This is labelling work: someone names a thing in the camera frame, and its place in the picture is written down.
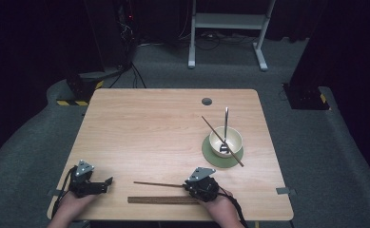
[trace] chopsticks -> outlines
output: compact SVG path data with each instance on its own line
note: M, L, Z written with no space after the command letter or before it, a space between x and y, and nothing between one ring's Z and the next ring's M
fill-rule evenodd
M228 148L229 152L231 153L232 157L235 158L235 160L238 162L238 164L241 165L241 167L243 167L243 163L241 162L241 160L238 159L238 157L234 154L234 152L231 150L231 148L229 147L228 143L226 143L221 137L220 135L214 130L214 128L210 125L210 123L208 123L208 121L205 119L204 116L202 116L203 120L208 124L208 126L211 128L211 130L214 132L214 134L218 137L218 139L220 139L220 141L226 145L226 147Z
M128 203L144 204L198 204L196 199L191 196L178 197L127 197Z

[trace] bowl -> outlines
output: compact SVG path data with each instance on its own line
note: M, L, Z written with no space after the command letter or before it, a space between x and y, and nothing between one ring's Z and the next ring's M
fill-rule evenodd
M217 134L224 140L224 127L219 126L214 129ZM212 151L221 158L230 158L232 157L229 151L223 152L220 151L220 147L223 144L221 140L217 137L214 131L211 131L209 135L209 142L212 148ZM226 130L226 143L234 154L238 153L242 148L242 136L241 134L232 127L228 127Z

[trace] dark background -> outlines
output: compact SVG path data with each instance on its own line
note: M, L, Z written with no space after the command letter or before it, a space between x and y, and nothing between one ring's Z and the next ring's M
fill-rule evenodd
M88 12L82 7L85 2L90 1L0 1L0 147L47 105L49 86L66 79L67 74L76 74L79 67L88 67L80 69L86 71L102 69L102 64L90 68L69 58L89 55L93 63L101 58L94 54L96 39ZM198 9L264 13L267 3L238 0L228 5L227 1L205 0L198 1ZM185 19L191 1L143 0L131 4L137 23L133 29L139 35L174 44L184 26L184 34L188 34L190 23ZM54 28L60 27L56 25L70 27L57 33ZM66 36L68 32L76 37ZM291 85L301 90L329 86L370 164L370 1L277 1L266 38L283 37L291 42L310 38ZM72 50L77 44L82 44L78 47L84 54Z

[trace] human hand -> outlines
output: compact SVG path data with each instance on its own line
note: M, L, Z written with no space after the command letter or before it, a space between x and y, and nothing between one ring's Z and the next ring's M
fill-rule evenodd
M57 213L51 220L48 228L68 227L85 208L97 198L98 195L88 195L83 198L77 198L74 193L66 192L60 201Z
M228 196L233 196L231 192L221 188L219 193L227 193ZM243 228L238 220L238 213L234 204L227 197L218 195L213 201L198 200L198 202L222 228Z

